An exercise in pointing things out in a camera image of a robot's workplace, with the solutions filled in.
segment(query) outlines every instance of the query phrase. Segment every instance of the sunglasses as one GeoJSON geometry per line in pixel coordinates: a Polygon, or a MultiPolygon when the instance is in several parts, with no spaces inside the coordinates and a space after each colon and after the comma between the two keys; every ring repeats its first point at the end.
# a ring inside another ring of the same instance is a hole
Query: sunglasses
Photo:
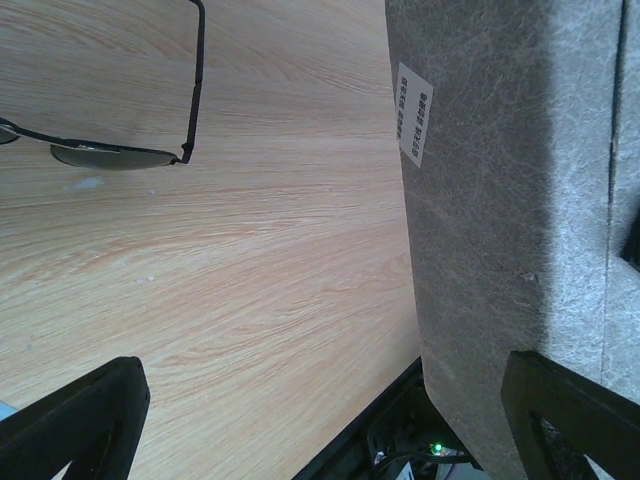
{"type": "Polygon", "coordinates": [[[191,159],[196,140],[198,108],[204,70],[204,5],[201,0],[188,0],[198,7],[198,45],[196,53],[196,84],[191,98],[189,130],[187,141],[182,145],[183,155],[147,148],[125,147],[108,143],[90,142],[69,138],[58,138],[27,130],[15,123],[0,118],[0,145],[15,142],[20,137],[29,137],[49,143],[51,155],[56,160],[74,167],[97,168],[102,170],[140,170],[163,167],[176,163],[187,164],[191,159]]]}

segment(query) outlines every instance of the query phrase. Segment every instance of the wooden table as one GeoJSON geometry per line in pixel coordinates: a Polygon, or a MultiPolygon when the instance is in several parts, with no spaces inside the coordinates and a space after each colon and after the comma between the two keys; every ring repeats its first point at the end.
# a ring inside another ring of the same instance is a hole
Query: wooden table
{"type": "MultiPolygon", "coordinates": [[[[152,403],[131,478],[291,478],[418,356],[382,0],[208,0],[192,164],[0,146],[0,400],[115,356],[152,403]]],[[[0,116],[180,152],[187,0],[8,0],[0,116]]]]}

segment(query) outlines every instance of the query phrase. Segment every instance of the gray felt surface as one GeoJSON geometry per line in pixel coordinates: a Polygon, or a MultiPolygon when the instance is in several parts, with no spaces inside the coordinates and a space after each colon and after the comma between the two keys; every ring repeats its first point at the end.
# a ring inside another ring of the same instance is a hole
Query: gray felt surface
{"type": "Polygon", "coordinates": [[[640,401],[640,274],[618,258],[640,207],[637,3],[616,76],[621,0],[386,2],[394,86],[399,62],[434,86],[421,168],[401,154],[425,383],[494,480],[526,478],[511,350],[640,401]]]}

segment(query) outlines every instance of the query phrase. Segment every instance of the white label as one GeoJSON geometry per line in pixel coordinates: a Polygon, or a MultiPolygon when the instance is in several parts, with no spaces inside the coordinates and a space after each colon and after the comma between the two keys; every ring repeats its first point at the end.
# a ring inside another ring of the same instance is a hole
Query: white label
{"type": "Polygon", "coordinates": [[[413,470],[411,470],[411,464],[407,463],[402,471],[396,477],[396,480],[415,480],[413,476],[413,470]]]}
{"type": "Polygon", "coordinates": [[[402,62],[396,88],[397,138],[402,150],[418,168],[427,138],[433,86],[402,62]]]}

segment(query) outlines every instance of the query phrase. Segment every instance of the dark tinted lens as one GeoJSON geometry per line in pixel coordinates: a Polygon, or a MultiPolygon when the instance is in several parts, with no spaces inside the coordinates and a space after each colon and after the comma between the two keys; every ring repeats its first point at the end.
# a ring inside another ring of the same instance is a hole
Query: dark tinted lens
{"type": "Polygon", "coordinates": [[[63,163],[101,170],[141,170],[169,165],[176,156],[168,152],[137,151],[123,148],[120,152],[73,150],[51,145],[51,154],[63,163]]]}
{"type": "Polygon", "coordinates": [[[6,130],[2,130],[0,128],[0,145],[11,143],[18,138],[20,137],[18,137],[18,135],[16,135],[15,133],[7,132],[6,130]]]}

